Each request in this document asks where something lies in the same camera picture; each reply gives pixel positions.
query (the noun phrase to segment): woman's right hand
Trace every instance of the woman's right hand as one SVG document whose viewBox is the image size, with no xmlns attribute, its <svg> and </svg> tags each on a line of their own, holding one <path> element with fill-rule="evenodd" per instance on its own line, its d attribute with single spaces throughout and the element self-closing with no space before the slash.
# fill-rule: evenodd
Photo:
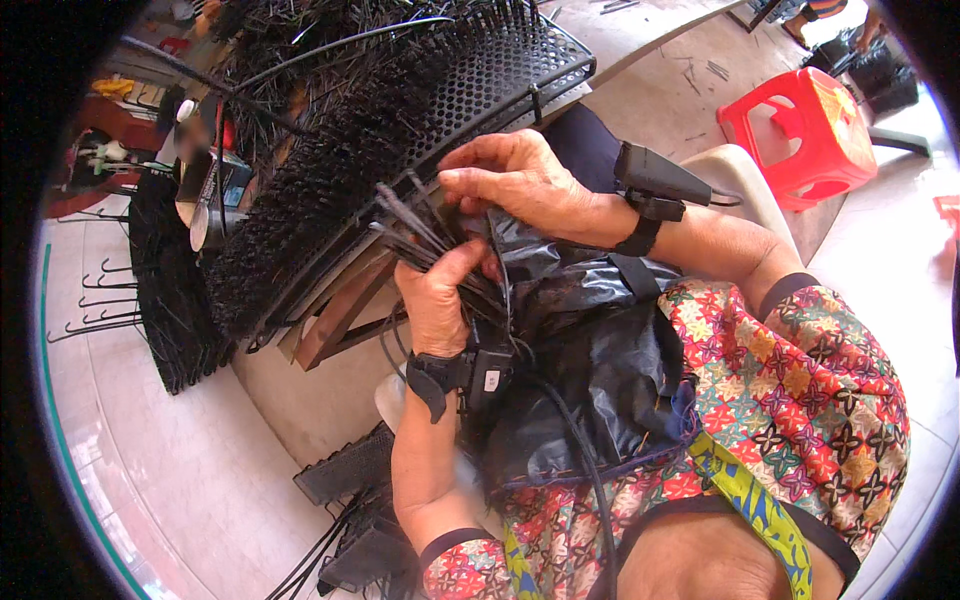
<svg viewBox="0 0 960 600">
<path fill-rule="evenodd" d="M 498 204 L 547 235 L 612 248 L 639 218 L 615 194 L 594 194 L 573 178 L 533 130 L 481 135 L 438 165 L 444 199 L 466 214 Z"/>
</svg>

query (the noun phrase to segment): red plastic stool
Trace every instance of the red plastic stool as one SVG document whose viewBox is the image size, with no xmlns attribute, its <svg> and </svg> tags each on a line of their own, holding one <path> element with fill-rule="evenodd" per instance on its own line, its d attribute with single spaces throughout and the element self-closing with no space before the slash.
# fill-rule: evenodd
<svg viewBox="0 0 960 600">
<path fill-rule="evenodd" d="M 782 96 L 790 107 L 775 99 Z M 788 138 L 800 138 L 797 152 L 779 162 L 761 161 L 748 113 L 764 104 Z M 754 158 L 780 208 L 807 210 L 850 191 L 876 175 L 874 148 L 847 89 L 819 69 L 807 67 L 778 75 L 733 104 L 717 109 L 727 141 Z"/>
</svg>

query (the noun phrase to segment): table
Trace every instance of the table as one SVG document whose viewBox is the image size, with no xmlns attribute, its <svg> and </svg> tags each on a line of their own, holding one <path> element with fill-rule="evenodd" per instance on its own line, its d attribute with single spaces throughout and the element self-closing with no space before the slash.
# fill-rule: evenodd
<svg viewBox="0 0 960 600">
<path fill-rule="evenodd" d="M 556 24 L 584 42 L 597 58 L 594 89 L 674 37 L 746 0 L 645 0 L 600 14 L 612 0 L 551 0 L 540 6 L 549 15 L 562 7 Z"/>
</svg>

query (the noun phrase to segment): plastic sheet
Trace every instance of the plastic sheet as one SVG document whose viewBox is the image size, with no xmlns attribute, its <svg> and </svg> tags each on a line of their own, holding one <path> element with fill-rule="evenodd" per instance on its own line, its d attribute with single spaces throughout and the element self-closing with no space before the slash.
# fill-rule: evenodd
<svg viewBox="0 0 960 600">
<path fill-rule="evenodd" d="M 513 331 L 591 440 L 601 476 L 679 454 L 694 427 L 693 393 L 689 385 L 678 393 L 683 347 L 656 297 L 680 274 L 618 257 L 639 261 L 656 280 L 638 298 L 607 252 L 545 239 L 502 212 L 491 220 L 512 286 Z M 491 491 L 586 481 L 557 406 L 522 369 L 468 421 L 469 450 Z"/>
</svg>

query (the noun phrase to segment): patterned shirt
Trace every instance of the patterned shirt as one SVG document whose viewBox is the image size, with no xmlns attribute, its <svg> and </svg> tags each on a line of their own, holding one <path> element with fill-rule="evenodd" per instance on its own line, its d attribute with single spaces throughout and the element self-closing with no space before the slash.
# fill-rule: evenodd
<svg viewBox="0 0 960 600">
<path fill-rule="evenodd" d="M 704 430 L 806 518 L 804 528 L 795 516 L 804 536 L 849 583 L 890 514 L 909 453 L 903 391 L 874 336 L 838 294 L 819 285 L 780 300 L 763 323 L 729 283 L 687 279 L 659 304 L 684 343 L 686 369 L 699 377 Z M 636 541 L 632 528 L 642 516 L 690 498 L 721 499 L 688 455 L 640 468 L 604 490 L 618 545 Z M 545 597 L 588 597 L 604 551 L 590 484 L 513 492 L 502 516 Z M 502 542 L 455 542 L 423 557 L 429 597 L 517 597 Z"/>
</svg>

